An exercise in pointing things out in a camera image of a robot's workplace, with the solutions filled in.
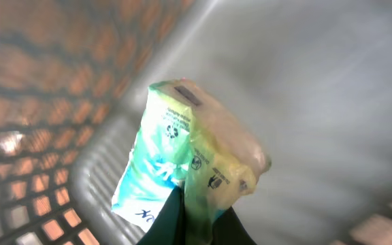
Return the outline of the green blue tissue packet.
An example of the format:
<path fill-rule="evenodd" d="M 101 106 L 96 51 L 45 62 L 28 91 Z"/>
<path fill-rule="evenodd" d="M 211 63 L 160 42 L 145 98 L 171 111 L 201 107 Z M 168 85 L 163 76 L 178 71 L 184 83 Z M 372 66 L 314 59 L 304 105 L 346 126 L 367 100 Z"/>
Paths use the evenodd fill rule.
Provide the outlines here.
<path fill-rule="evenodd" d="M 146 233 L 172 193 L 183 196 L 184 243 L 209 244 L 215 221 L 254 192 L 272 164 L 257 138 L 193 81 L 151 84 L 111 209 Z"/>

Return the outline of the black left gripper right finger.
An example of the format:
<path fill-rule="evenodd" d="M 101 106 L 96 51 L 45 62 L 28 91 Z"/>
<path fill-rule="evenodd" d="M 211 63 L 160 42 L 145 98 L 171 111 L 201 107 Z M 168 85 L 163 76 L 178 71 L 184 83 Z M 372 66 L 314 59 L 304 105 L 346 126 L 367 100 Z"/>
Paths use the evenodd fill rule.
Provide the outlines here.
<path fill-rule="evenodd" d="M 213 224 L 211 245 L 256 245 L 230 207 Z"/>

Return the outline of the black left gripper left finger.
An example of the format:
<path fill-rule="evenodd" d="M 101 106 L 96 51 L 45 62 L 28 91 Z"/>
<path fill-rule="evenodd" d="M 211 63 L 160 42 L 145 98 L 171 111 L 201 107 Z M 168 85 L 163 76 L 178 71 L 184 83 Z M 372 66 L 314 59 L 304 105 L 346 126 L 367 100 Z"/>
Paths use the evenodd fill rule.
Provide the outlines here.
<path fill-rule="evenodd" d="M 183 190 L 175 187 L 149 231 L 137 245 L 185 245 Z"/>

